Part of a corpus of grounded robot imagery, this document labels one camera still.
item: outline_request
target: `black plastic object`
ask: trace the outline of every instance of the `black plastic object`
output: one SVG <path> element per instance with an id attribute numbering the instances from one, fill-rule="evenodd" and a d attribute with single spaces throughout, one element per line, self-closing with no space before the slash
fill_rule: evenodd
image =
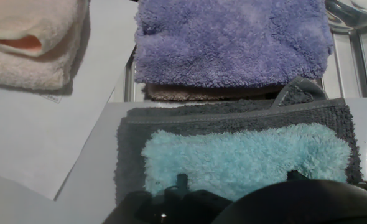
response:
<path id="1" fill-rule="evenodd" d="M 135 216 L 146 223 L 211 223 L 232 201 L 206 190 L 190 192 L 188 177 L 177 176 L 175 186 L 142 204 Z"/>
<path id="2" fill-rule="evenodd" d="M 367 224 L 367 191 L 329 180 L 287 181 L 232 203 L 212 223 Z"/>

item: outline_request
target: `folded towel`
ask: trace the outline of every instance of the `folded towel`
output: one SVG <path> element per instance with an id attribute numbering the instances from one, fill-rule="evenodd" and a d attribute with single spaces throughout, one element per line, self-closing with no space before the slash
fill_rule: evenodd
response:
<path id="1" fill-rule="evenodd" d="M 147 84 L 147 94 L 157 101 L 202 101 L 232 100 L 250 98 L 260 99 L 266 93 L 277 93 L 283 86 L 262 88 L 202 88 L 176 85 Z"/>
<path id="2" fill-rule="evenodd" d="M 145 188 L 157 195 L 187 174 L 190 190 L 237 200 L 286 181 L 292 170 L 308 179 L 345 182 L 351 149 L 335 134 L 320 124 L 197 136 L 158 131 L 142 151 Z"/>
<path id="3" fill-rule="evenodd" d="M 320 78 L 333 52 L 321 0 L 143 0 L 136 81 L 261 88 Z"/>
<path id="4" fill-rule="evenodd" d="M 70 79 L 88 0 L 0 1 L 0 84 L 57 89 Z"/>
<path id="5" fill-rule="evenodd" d="M 118 129 L 116 203 L 130 192 L 144 190 L 145 160 L 141 155 L 151 134 L 160 130 L 183 136 L 236 133 L 282 128 L 292 124 L 324 125 L 351 148 L 346 181 L 362 181 L 354 125 L 344 99 L 327 100 L 314 83 L 296 78 L 272 100 L 247 101 L 180 108 L 136 108 L 121 120 Z"/>

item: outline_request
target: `microfiber cloth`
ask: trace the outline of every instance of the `microfiber cloth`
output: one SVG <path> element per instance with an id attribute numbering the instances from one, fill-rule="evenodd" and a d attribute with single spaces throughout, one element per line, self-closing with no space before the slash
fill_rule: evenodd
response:
<path id="1" fill-rule="evenodd" d="M 145 188 L 153 195 L 187 174 L 189 190 L 208 190 L 238 200 L 287 180 L 299 171 L 308 179 L 346 181 L 351 149 L 320 124 L 298 124 L 265 131 L 181 136 L 158 131 L 142 151 Z"/>
<path id="2" fill-rule="evenodd" d="M 333 52 L 321 0 L 142 0 L 136 81 L 261 88 L 320 78 Z"/>
<path id="3" fill-rule="evenodd" d="M 147 84 L 147 94 L 156 101 L 203 101 L 260 98 L 267 93 L 277 93 L 283 86 L 263 88 L 202 88 L 177 85 Z"/>
<path id="4" fill-rule="evenodd" d="M 344 99 L 328 100 L 323 90 L 309 80 L 295 78 L 276 100 L 241 100 L 180 108 L 135 108 L 128 111 L 118 129 L 118 163 L 114 181 L 116 203 L 130 192 L 145 190 L 145 160 L 141 155 L 152 133 L 160 130 L 182 136 L 211 133 L 265 131 L 292 124 L 324 125 L 348 143 L 351 155 L 346 181 L 362 181 L 354 125 Z"/>
<path id="5" fill-rule="evenodd" d="M 68 83 L 87 8 L 88 0 L 0 0 L 0 84 Z"/>

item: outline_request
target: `peach towel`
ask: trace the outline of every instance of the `peach towel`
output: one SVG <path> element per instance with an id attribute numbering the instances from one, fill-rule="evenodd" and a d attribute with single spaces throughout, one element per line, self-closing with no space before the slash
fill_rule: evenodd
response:
<path id="1" fill-rule="evenodd" d="M 88 0 L 0 0 L 0 84 L 68 83 L 87 8 Z"/>

